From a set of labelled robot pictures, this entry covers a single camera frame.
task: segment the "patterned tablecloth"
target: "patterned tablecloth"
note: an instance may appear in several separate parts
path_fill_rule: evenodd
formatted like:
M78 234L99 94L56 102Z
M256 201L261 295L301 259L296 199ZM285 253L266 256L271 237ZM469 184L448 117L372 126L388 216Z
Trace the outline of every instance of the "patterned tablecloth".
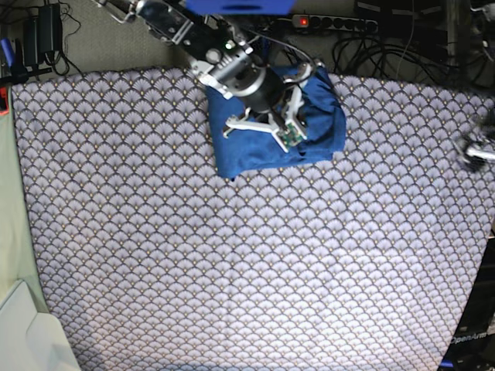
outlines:
M492 100L332 76L332 162L216 176L182 70L14 88L39 276L83 370L435 370L495 215L452 139Z

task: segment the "blue cloth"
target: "blue cloth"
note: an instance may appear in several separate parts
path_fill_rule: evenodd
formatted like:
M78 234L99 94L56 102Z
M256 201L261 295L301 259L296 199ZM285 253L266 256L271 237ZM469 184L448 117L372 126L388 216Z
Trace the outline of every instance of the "blue cloth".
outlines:
M279 75L295 74L295 67L277 68ZM303 90L303 114L307 123L308 140L285 153L268 133L233 131L223 136L225 121L233 114L244 111L237 98L226 100L212 88L207 89L210 128L217 160L218 175L235 178L246 170L282 168L293 165L331 160L336 151L342 151L346 140L346 116L333 93L325 69L319 68Z

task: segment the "white plastic part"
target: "white plastic part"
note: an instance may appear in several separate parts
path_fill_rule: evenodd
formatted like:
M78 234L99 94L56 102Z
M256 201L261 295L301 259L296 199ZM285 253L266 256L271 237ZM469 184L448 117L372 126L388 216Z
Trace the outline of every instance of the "white plastic part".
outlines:
M17 281L0 303L0 369L80 371L62 325L36 311L23 281Z

